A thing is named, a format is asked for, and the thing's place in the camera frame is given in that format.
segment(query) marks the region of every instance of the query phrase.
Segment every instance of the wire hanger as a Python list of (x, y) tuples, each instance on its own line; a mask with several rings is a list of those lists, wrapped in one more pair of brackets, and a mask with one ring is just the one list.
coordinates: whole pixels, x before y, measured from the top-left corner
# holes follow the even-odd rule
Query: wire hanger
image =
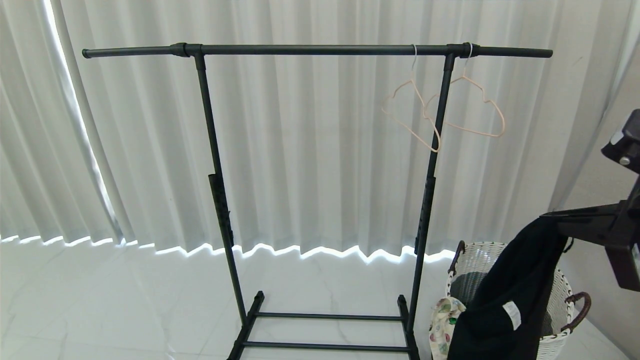
[[(476, 131), (476, 130), (467, 129), (467, 128), (465, 128), (465, 127), (461, 127), (461, 126), (458, 126), (458, 125), (456, 125), (456, 124), (451, 124), (451, 123), (450, 123), (450, 122), (448, 122), (448, 121), (445, 121), (445, 123), (446, 123), (447, 125), (450, 125), (450, 126), (453, 126), (453, 127), (457, 127), (457, 128), (458, 128), (458, 129), (460, 129), (460, 130), (468, 131), (469, 133), (474, 133), (474, 134), (479, 134), (479, 135), (490, 136), (490, 137), (492, 137), (492, 138), (499, 138), (500, 136), (502, 136), (502, 135), (504, 134), (504, 132), (505, 132), (505, 130), (506, 130), (506, 121), (504, 120), (504, 115), (502, 114), (502, 111), (501, 111), (501, 110), (500, 110), (500, 108), (498, 107), (498, 104), (496, 104), (496, 103), (495, 103), (495, 101), (493, 101), (493, 100), (491, 100), (491, 99), (488, 99), (488, 100), (487, 100), (487, 98), (486, 98), (486, 94), (485, 94), (485, 92), (484, 92), (484, 88), (483, 88), (480, 84), (476, 83), (474, 80), (472, 80), (472, 79), (470, 79), (470, 78), (468, 78), (468, 77), (467, 77), (467, 63), (469, 62), (469, 59), (471, 58), (471, 54), (472, 54), (472, 53), (473, 53), (473, 51), (474, 51), (474, 45), (473, 45), (473, 44), (471, 44), (471, 43), (469, 43), (469, 45), (471, 45), (471, 50), (469, 51), (469, 56), (467, 57), (467, 60), (465, 61), (465, 68), (462, 70), (462, 76), (460, 76), (460, 77), (459, 77), (459, 78), (457, 78), (457, 79), (452, 80), (452, 81), (450, 82), (450, 84), (453, 84), (453, 83), (455, 83), (456, 81), (459, 81), (459, 80), (467, 80), (469, 83), (471, 83), (471, 85), (474, 85), (474, 86), (475, 86), (475, 87), (477, 87), (478, 89), (482, 90), (482, 101), (483, 101), (483, 103), (485, 103), (485, 104), (486, 104), (486, 103), (490, 103), (491, 105), (493, 105), (493, 107), (495, 108), (495, 111), (498, 113), (498, 116), (500, 116), (500, 120), (501, 120), (501, 122), (502, 122), (502, 130), (500, 130), (500, 133), (498, 133), (498, 134), (491, 134), (491, 133), (484, 133), (484, 132), (482, 132), (482, 131)], [(432, 101), (433, 99), (435, 99), (436, 97), (439, 97), (439, 96), (440, 96), (440, 94), (435, 94), (434, 96), (432, 96), (432, 97), (429, 99), (429, 101), (427, 101), (427, 105), (426, 105), (425, 109), (429, 107), (429, 104), (431, 103), (431, 101)]]
[[(404, 126), (404, 128), (406, 128), (407, 130), (409, 130), (409, 132), (415, 136), (416, 139), (418, 139), (418, 141), (420, 141), (422, 144), (424, 144), (424, 146), (426, 146), (427, 148), (429, 148), (429, 150), (433, 151), (433, 152), (438, 152), (440, 150), (440, 133), (438, 132), (438, 129), (436, 128), (436, 123), (435, 121), (427, 116), (427, 105), (424, 104), (424, 99), (422, 99), (422, 95), (420, 94), (420, 92), (418, 91), (418, 86), (415, 84), (415, 76), (413, 73), (413, 69), (415, 68), (415, 60), (417, 60), (418, 58), (418, 47), (414, 44), (413, 45), (413, 49), (415, 50), (415, 55), (413, 56), (413, 64), (411, 65), (411, 78), (403, 83), (402, 85), (400, 85), (399, 87), (397, 87), (393, 94), (388, 95), (384, 98), (384, 100), (382, 100), (382, 112), (387, 114), (389, 117), (391, 117), (392, 119), (394, 119), (398, 124)], [(400, 89), (402, 89), (403, 87), (405, 87), (406, 85), (413, 85), (413, 91), (418, 95), (418, 99), (420, 99), (420, 103), (422, 104), (422, 109), (421, 109), (421, 114), (422, 117), (425, 120), (429, 120), (429, 122), (431, 123), (431, 127), (433, 127), (433, 131), (436, 134), (436, 137), (438, 139), (438, 148), (434, 149), (431, 146), (429, 146), (429, 144), (427, 144), (427, 142), (425, 142), (420, 136), (418, 136), (418, 134), (414, 133), (413, 130), (411, 130), (411, 128), (409, 126), (407, 126), (404, 122), (401, 122), (400, 120), (396, 119), (395, 116), (393, 116), (393, 114), (391, 114), (390, 112), (388, 112), (387, 110), (385, 110), (385, 105), (387, 104), (389, 99), (395, 99), (396, 95), (398, 93), (398, 91)]]

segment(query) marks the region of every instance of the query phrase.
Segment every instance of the floor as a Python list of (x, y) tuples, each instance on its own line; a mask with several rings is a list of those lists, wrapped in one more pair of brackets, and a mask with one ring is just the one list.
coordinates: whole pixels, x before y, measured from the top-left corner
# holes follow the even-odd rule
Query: floor
[[(66, 247), (61, 241), (0, 245), (3, 360), (224, 360), (240, 329), (225, 257), (203, 249)], [(413, 254), (364, 261), (297, 250), (236, 252), (245, 304), (258, 290), (263, 311), (397, 315), (410, 298)], [(430, 306), (444, 292), (450, 258), (425, 265), (416, 321), (428, 359)], [(251, 340), (404, 346), (399, 323), (259, 319)], [(243, 359), (406, 359), (406, 355), (249, 348)], [(590, 323), (570, 336), (559, 359), (626, 360)]]

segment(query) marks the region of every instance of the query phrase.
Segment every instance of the patterned cloth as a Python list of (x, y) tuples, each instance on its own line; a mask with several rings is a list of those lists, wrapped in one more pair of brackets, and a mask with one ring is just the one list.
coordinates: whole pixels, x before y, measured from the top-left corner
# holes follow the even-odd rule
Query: patterned cloth
[(447, 360), (453, 329), (458, 316), (466, 309), (465, 305), (454, 297), (438, 300), (431, 314), (431, 328), (429, 328), (429, 344), (433, 360)]

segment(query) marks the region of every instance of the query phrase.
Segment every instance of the black garment rack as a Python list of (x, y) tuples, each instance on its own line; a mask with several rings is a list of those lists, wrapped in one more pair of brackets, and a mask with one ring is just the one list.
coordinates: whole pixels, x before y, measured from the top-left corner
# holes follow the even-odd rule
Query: black garment rack
[[(245, 311), (244, 300), (240, 289), (240, 281), (236, 269), (232, 246), (233, 232), (227, 207), (227, 196), (222, 176), (222, 165), (218, 151), (216, 139), (216, 129), (213, 121), (213, 111), (211, 108), (211, 98), (209, 97), (209, 85), (207, 83), (207, 72), (204, 61), (205, 55), (405, 55), (405, 56), (444, 56), (444, 71), (442, 74), (442, 85), (440, 87), (440, 99), (436, 113), (436, 128), (442, 132), (444, 122), (445, 107), (449, 95), (449, 83), (451, 73), (456, 58), (469, 58), (476, 56), (516, 56), (525, 58), (550, 58), (552, 50), (548, 49), (526, 49), (516, 47), (483, 47), (465, 42), (463, 44), (447, 45), (202, 45), (177, 43), (169, 46), (153, 47), (124, 47), (116, 49), (83, 49), (85, 58), (100, 58), (109, 56), (136, 56), (136, 55), (175, 55), (185, 58), (194, 57), (198, 79), (200, 81), (200, 92), (202, 94), (202, 104), (204, 115), (209, 132), (209, 143), (211, 145), (211, 155), (215, 174), (209, 175), (209, 183), (213, 194), (213, 201), (216, 207), (216, 214), (227, 264), (231, 274), (231, 281), (236, 295), (236, 302), (242, 328), (229, 354), (228, 360), (238, 360), (246, 347), (261, 348), (298, 348), (317, 350), (352, 350), (369, 352), (400, 352), (407, 353), (410, 360), (419, 360), (420, 355), (413, 335), (413, 325), (418, 303), (418, 292), (420, 289), (420, 279), (422, 277), (422, 267), (424, 265), (424, 252), (431, 218), (431, 205), (435, 190), (435, 169), (437, 153), (431, 153), (429, 166), (427, 169), (424, 195), (422, 197), (422, 208), (420, 210), (420, 222), (418, 233), (415, 239), (415, 251), (417, 259), (415, 263), (415, 273), (413, 275), (413, 290), (411, 302), (407, 308), (406, 299), (403, 295), (398, 296), (397, 305), (400, 316), (376, 316), (376, 315), (335, 315), (335, 314), (306, 314), (306, 313), (270, 313), (260, 311), (260, 306), (264, 301), (264, 294), (258, 291), (249, 312)], [(438, 146), (438, 140), (434, 134), (432, 147)], [(280, 343), (249, 341), (251, 329), (256, 318), (297, 318), (297, 319), (331, 319), (331, 320), (364, 320), (380, 322), (400, 321), (404, 330), (406, 340), (405, 347), (372, 346), (372, 345), (339, 345), (339, 344), (318, 344), (318, 343)]]

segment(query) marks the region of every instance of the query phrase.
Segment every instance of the white woven basket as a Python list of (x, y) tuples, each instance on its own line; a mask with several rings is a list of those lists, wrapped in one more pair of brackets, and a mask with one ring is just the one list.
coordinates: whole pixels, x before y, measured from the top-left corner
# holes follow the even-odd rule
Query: white woven basket
[[(505, 247), (506, 244), (503, 243), (479, 242), (465, 245), (461, 241), (449, 268), (447, 296), (456, 297), (464, 304), (471, 300), (480, 280), (489, 272)], [(584, 299), (584, 307), (574, 317), (574, 303), (579, 299)], [(567, 338), (587, 315), (590, 307), (589, 294), (574, 295), (562, 271), (556, 269), (543, 326), (544, 336), (540, 338), (538, 347), (538, 360), (553, 360), (560, 354)]]

